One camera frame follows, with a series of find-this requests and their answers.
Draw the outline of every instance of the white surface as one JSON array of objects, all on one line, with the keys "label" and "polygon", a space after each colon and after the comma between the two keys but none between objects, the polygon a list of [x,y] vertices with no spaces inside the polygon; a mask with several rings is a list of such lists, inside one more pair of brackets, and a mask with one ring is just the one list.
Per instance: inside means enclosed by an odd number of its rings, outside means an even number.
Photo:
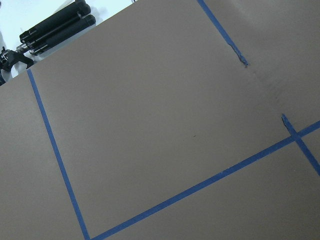
[{"label": "white surface", "polygon": [[[40,23],[44,19],[51,16],[53,13],[64,8],[72,3],[72,0],[24,0],[12,1],[2,0],[0,8],[0,45],[5,46],[6,49],[16,50],[17,46],[21,44],[19,35],[27,31],[34,25]],[[132,4],[131,0],[86,0],[86,3],[91,7],[91,14],[96,18],[96,25],[102,23],[106,19],[117,14],[124,8]],[[82,34],[78,34],[72,38],[74,41]],[[49,53],[44,53],[41,56],[32,57],[28,52],[25,53],[27,57],[31,57],[36,61],[40,61],[61,47],[65,46],[71,40],[63,42],[54,47]],[[11,70],[11,73],[2,71],[2,75],[6,81],[14,78],[18,74],[24,72],[26,65],[17,63]]]}]

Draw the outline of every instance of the gray floor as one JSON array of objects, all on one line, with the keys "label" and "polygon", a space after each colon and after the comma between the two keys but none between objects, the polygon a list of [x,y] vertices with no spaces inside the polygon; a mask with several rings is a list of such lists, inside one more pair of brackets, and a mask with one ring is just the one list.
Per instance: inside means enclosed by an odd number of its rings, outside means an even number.
[{"label": "gray floor", "polygon": [[[205,2],[248,67],[197,1],[140,0],[31,68],[95,240],[320,120],[319,3]],[[28,75],[0,94],[2,235],[83,239]],[[110,239],[317,239],[319,183],[293,142]]]}]

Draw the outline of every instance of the black mechanical device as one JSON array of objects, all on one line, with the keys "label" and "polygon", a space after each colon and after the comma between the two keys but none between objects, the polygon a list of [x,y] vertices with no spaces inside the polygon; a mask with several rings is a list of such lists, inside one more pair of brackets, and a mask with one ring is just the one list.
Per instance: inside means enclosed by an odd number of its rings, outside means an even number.
[{"label": "black mechanical device", "polygon": [[22,43],[16,51],[2,47],[0,69],[11,71],[14,64],[22,62],[29,68],[34,61],[24,56],[27,51],[39,55],[53,48],[64,40],[94,25],[96,19],[90,14],[91,9],[85,0],[75,2],[56,12],[20,35]]}]

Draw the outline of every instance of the black tube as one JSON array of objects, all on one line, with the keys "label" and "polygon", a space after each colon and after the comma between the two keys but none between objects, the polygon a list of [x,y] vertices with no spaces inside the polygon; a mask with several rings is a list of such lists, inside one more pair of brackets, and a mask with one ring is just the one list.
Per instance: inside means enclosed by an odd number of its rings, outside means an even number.
[{"label": "black tube", "polygon": [[83,17],[90,12],[90,6],[86,4],[85,0],[75,0],[75,2],[22,33],[20,41],[21,43],[32,42],[35,37],[46,34],[50,30],[62,25],[68,19],[75,17],[78,13]]},{"label": "black tube", "polygon": [[33,49],[33,51],[31,51],[31,53],[33,55],[42,54],[43,52],[53,48],[54,46],[58,45],[59,43],[63,42],[64,40],[72,37],[73,35],[81,32],[82,30],[94,25],[95,23],[96,23],[95,17],[93,15],[88,15],[85,18],[73,23],[72,25],[68,26],[67,28],[56,33],[55,35],[47,38],[38,47]]}]

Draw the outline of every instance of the black cylinder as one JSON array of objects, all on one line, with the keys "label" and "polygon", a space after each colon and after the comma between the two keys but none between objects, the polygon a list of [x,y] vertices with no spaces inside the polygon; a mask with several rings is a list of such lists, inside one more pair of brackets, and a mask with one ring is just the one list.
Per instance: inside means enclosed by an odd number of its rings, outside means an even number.
[{"label": "black cylinder", "polygon": [[56,33],[55,35],[47,38],[38,47],[33,49],[33,51],[31,53],[33,55],[42,54],[43,52],[53,48],[54,46],[58,45],[59,43],[63,42],[64,40],[72,37],[73,35],[81,32],[82,30],[94,25],[95,23],[96,23],[95,17],[93,15],[88,15],[85,18],[73,23],[72,25],[68,26],[67,28]]},{"label": "black cylinder", "polygon": [[90,12],[90,6],[86,4],[85,0],[75,0],[75,2],[22,33],[20,35],[20,41],[21,43],[32,42],[37,36],[45,35],[47,32],[62,25],[70,18],[75,17],[78,14],[83,17]]}]

